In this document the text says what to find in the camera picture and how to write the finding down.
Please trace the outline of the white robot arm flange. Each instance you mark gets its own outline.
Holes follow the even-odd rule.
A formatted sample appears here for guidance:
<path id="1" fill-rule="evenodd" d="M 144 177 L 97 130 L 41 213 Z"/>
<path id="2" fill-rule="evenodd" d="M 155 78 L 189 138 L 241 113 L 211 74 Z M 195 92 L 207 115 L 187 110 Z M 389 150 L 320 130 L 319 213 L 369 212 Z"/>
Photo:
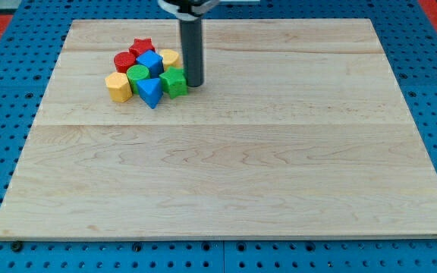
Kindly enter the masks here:
<path id="1" fill-rule="evenodd" d="M 158 0 L 157 3 L 178 20 L 193 21 L 211 11 L 219 4 L 219 0 Z"/>

